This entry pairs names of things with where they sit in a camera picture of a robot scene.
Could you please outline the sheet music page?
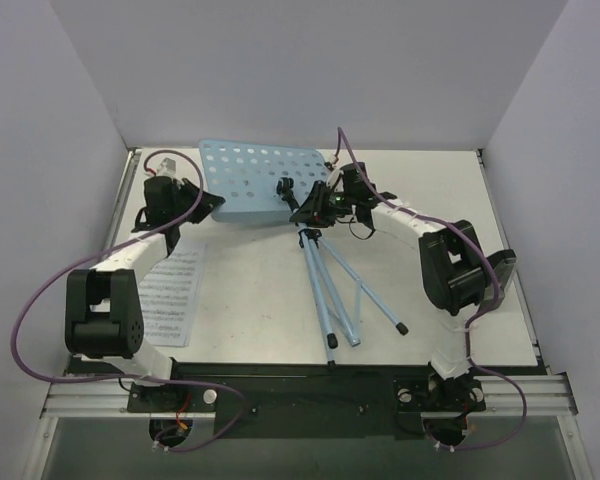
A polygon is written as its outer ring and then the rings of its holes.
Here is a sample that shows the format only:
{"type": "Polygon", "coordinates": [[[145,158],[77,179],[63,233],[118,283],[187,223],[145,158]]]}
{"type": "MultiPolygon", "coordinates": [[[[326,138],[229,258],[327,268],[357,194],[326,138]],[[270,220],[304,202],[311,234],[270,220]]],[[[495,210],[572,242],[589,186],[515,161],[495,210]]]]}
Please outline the sheet music page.
{"type": "Polygon", "coordinates": [[[202,283],[207,244],[179,243],[139,286],[144,338],[154,346],[184,348],[189,343],[202,283]]]}

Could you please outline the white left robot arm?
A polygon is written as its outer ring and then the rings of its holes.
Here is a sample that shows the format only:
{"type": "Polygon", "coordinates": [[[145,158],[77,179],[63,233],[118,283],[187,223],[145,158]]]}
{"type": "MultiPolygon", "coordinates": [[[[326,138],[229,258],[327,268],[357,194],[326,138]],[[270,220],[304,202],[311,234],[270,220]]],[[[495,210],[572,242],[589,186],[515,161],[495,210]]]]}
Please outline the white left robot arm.
{"type": "Polygon", "coordinates": [[[183,405],[186,388],[172,378],[173,360],[144,338],[139,284],[174,252],[183,224],[202,222],[225,199],[188,179],[154,176],[144,181],[144,200],[129,245],[68,274],[64,339],[84,361],[104,361],[138,384],[154,383],[150,399],[172,412],[183,405]]]}

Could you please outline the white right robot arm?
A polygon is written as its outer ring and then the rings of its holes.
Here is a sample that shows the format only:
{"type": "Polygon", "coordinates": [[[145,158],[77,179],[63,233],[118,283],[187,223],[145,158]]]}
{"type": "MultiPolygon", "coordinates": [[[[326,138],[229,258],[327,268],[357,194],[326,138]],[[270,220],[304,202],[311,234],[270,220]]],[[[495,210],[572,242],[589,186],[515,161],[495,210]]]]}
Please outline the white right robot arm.
{"type": "Polygon", "coordinates": [[[429,362],[438,377],[427,383],[426,394],[433,406],[452,407],[463,395],[457,378],[474,367],[470,329],[475,320],[460,321],[457,316],[470,305],[484,312],[502,298],[494,262],[484,255],[469,222],[449,223],[423,215],[395,195],[378,192],[363,164],[352,163],[331,172],[334,180],[315,181],[304,201],[297,200],[293,179],[282,177],[276,185],[276,194],[289,207],[290,221],[298,229],[326,353],[331,355],[338,346],[336,327],[351,345],[358,345],[360,339],[320,255],[322,250],[332,255],[355,281],[358,292],[366,294],[401,335],[408,332],[406,324],[323,239],[324,229],[349,216],[370,232],[387,234],[415,249],[427,299],[451,316],[429,362]]]}

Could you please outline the black metronome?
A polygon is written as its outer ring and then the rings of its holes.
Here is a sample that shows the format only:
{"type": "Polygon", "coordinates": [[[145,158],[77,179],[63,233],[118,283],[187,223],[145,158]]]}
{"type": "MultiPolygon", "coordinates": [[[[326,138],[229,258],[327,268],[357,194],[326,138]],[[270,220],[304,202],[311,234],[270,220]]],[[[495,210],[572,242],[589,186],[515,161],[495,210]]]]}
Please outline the black metronome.
{"type": "Polygon", "coordinates": [[[495,287],[490,277],[488,286],[485,288],[481,309],[498,309],[503,303],[506,292],[513,281],[517,270],[517,255],[513,249],[499,250],[487,257],[498,281],[499,293],[495,295],[495,287]]]}

